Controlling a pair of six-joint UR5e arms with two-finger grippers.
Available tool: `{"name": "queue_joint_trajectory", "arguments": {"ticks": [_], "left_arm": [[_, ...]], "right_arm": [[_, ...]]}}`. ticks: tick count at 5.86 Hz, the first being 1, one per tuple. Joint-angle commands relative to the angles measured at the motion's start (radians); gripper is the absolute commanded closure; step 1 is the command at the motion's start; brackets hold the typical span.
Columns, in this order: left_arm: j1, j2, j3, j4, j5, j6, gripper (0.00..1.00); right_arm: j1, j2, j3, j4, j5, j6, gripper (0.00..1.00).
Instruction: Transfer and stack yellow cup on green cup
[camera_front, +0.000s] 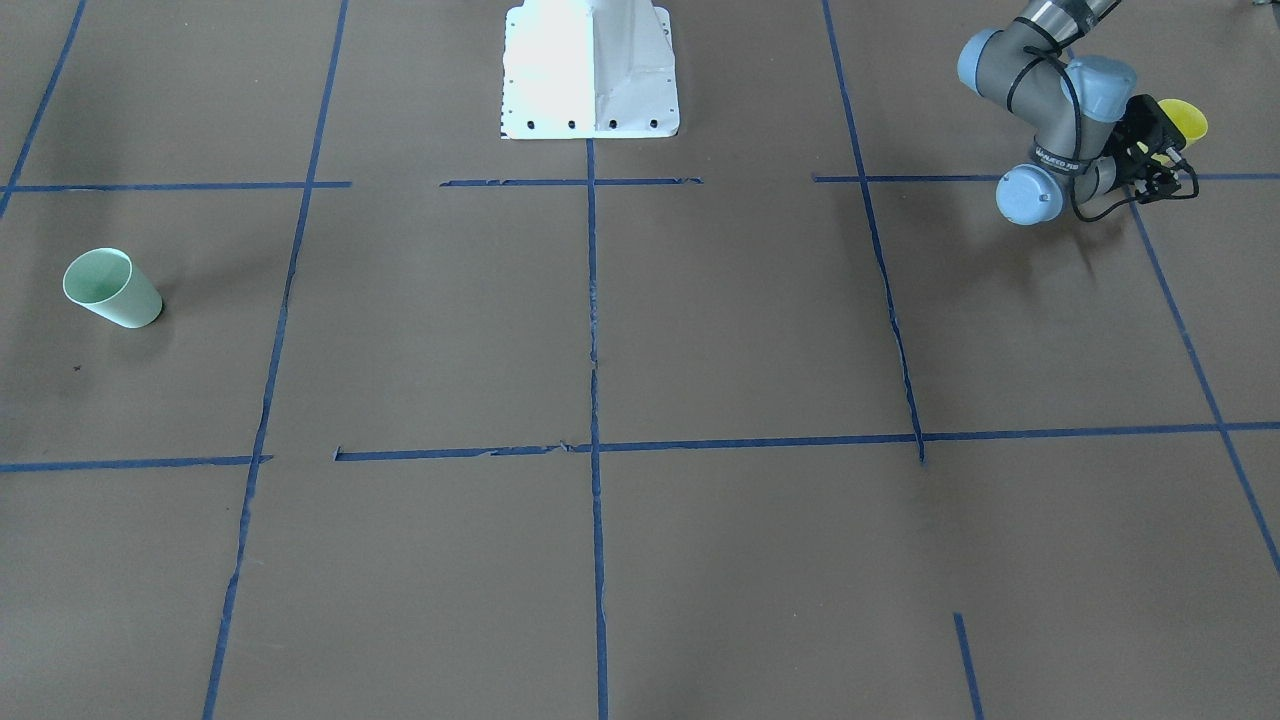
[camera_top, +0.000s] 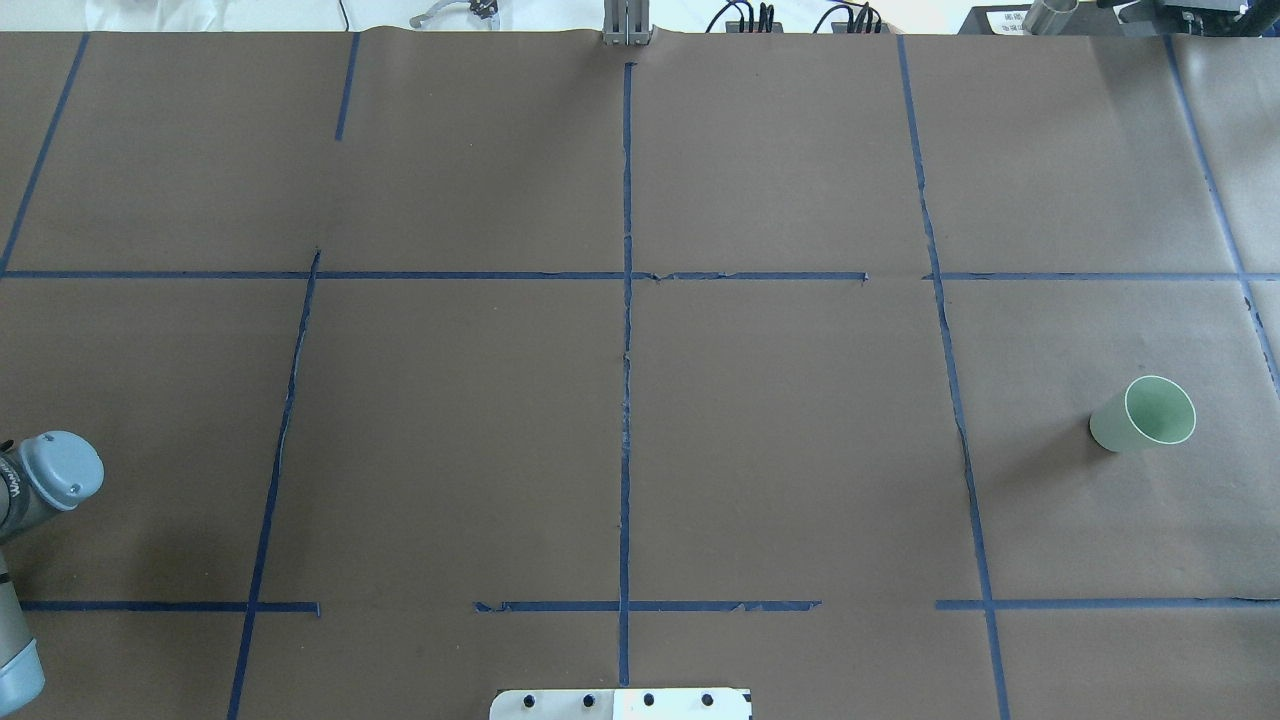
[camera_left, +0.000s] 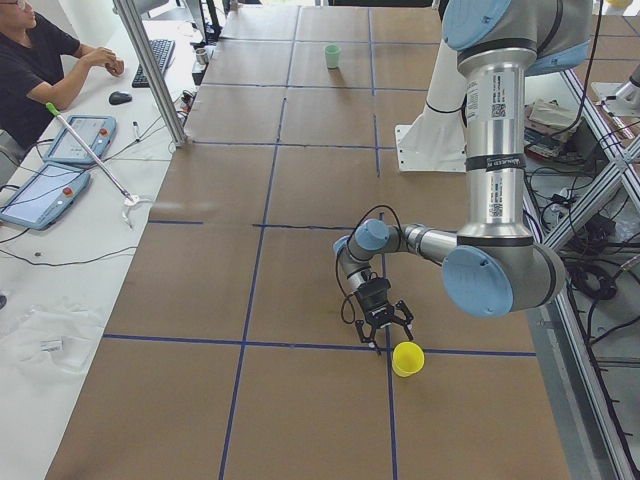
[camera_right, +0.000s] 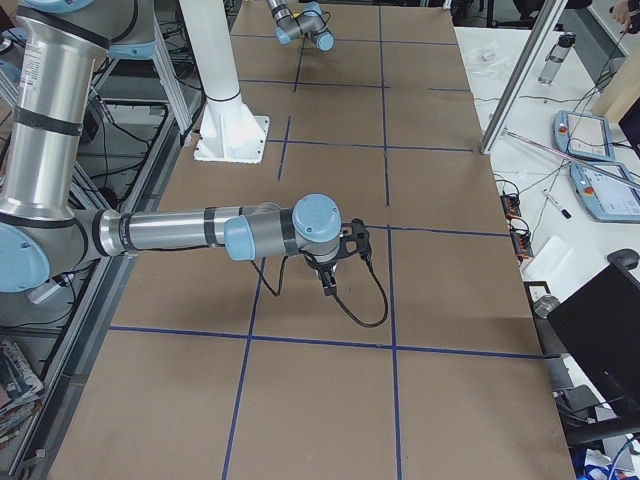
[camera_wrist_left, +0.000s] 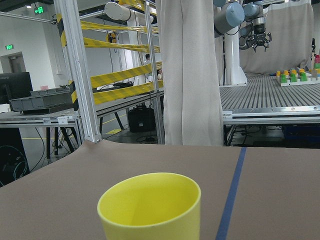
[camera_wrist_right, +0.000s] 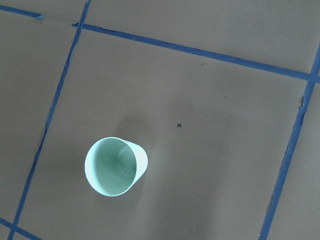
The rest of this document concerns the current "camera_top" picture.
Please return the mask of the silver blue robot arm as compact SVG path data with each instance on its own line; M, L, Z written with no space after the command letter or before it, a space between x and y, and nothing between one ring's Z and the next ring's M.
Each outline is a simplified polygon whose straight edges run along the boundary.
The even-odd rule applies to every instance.
M72 514L102 488L105 466L99 451L70 430L44 430L3 443L3 551L44 533L44 527ZM35 701L46 685L38 641L20 606L15 570L1 564L1 711L10 716Z

